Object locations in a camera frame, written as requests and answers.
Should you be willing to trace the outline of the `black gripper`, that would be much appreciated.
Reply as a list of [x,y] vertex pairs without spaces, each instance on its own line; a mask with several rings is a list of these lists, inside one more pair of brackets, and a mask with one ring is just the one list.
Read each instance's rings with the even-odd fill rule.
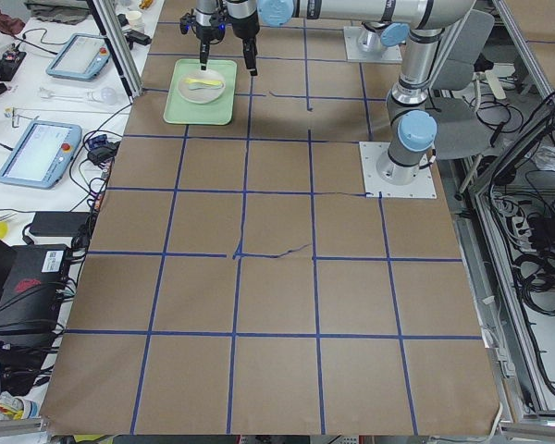
[[194,32],[200,41],[200,64],[206,65],[211,46],[224,40],[226,26],[223,15],[218,11],[213,13],[191,11],[180,18],[179,30],[183,35],[186,35],[189,31]]
[[232,29],[236,37],[241,39],[245,67],[252,77],[258,75],[256,57],[256,36],[260,30],[257,22],[233,22]]

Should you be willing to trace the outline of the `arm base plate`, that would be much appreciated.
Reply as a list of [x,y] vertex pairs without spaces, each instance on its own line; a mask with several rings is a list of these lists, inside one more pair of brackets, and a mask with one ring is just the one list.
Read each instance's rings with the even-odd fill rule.
[[436,199],[426,154],[417,166],[398,166],[389,158],[388,142],[360,142],[364,192],[374,198]]
[[385,46],[381,42],[383,30],[369,31],[364,26],[343,28],[346,57],[354,63],[399,65],[402,62],[398,45]]

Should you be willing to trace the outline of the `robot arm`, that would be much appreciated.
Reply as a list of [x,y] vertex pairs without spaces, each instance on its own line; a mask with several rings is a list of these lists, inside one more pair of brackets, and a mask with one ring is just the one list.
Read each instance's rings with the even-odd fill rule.
[[472,1],[220,1],[216,7],[242,40],[245,66],[253,76],[256,36],[260,23],[282,26],[293,18],[357,19],[379,24],[409,26],[401,74],[390,90],[387,108],[396,117],[401,109],[414,110],[426,100],[442,32],[464,19]]
[[200,42],[200,70],[206,71],[211,46],[221,43],[225,37],[221,2],[197,0],[195,8],[180,18],[179,31],[182,35],[192,31],[197,37]]

